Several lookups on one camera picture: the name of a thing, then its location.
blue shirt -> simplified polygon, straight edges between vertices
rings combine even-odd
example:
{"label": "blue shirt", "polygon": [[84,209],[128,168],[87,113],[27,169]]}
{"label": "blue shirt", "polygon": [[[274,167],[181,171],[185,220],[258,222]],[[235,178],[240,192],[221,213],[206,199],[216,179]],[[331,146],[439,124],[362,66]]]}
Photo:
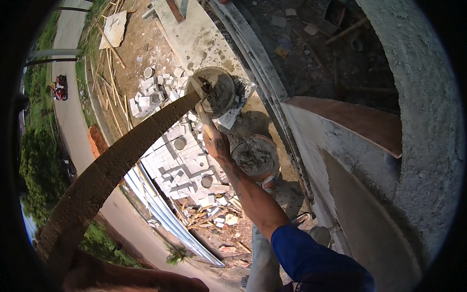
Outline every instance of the blue shirt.
{"label": "blue shirt", "polygon": [[359,263],[316,243],[295,226],[278,227],[271,236],[271,245],[282,267],[295,282],[280,291],[376,291],[373,276]]}

road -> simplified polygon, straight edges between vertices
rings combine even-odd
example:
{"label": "road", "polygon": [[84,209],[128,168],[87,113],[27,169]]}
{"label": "road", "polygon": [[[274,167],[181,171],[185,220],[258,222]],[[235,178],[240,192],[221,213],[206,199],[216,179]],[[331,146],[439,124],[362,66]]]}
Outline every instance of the road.
{"label": "road", "polygon": [[[88,8],[90,5],[90,2],[84,0],[66,0],[63,4],[65,7],[79,8]],[[83,12],[63,10],[58,19],[54,49],[76,48],[84,20]],[[53,63],[52,76],[60,74],[66,74],[68,79],[68,100],[54,101],[55,109],[64,145],[79,175],[94,161],[94,157],[87,139],[88,128],[79,102],[74,63]],[[195,268],[189,263],[182,262],[177,266],[167,264],[165,258],[169,253],[163,240],[153,233],[119,188],[110,194],[100,213],[155,267],[187,277],[199,278],[206,283],[210,291],[238,291],[220,283],[216,274]]]}

red motorcycle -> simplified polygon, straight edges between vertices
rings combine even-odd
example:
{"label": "red motorcycle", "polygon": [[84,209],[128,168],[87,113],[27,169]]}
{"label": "red motorcycle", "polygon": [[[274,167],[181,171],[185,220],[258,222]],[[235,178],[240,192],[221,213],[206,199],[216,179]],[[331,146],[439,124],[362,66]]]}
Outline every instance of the red motorcycle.
{"label": "red motorcycle", "polygon": [[53,95],[55,100],[67,100],[68,99],[68,85],[66,83],[66,76],[60,75],[57,76],[57,81],[52,83],[55,84],[53,90]]}

blue sleeve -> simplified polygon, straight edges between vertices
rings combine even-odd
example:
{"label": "blue sleeve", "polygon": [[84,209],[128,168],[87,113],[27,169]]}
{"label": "blue sleeve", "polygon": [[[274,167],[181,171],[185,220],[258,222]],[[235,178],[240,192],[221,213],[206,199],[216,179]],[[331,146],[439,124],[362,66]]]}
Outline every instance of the blue sleeve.
{"label": "blue sleeve", "polygon": [[292,225],[278,227],[271,236],[277,259],[294,282],[310,275],[359,275],[364,291],[374,291],[370,273],[352,258],[322,246],[312,237]]}

brick pile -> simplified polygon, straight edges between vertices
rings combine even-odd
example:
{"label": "brick pile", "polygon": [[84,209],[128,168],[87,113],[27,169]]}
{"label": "brick pile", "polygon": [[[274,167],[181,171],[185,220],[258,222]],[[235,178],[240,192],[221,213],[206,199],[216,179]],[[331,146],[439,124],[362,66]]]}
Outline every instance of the brick pile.
{"label": "brick pile", "polygon": [[91,151],[94,158],[98,158],[104,151],[107,150],[107,143],[104,140],[97,125],[92,125],[88,130],[88,140],[91,144]]}

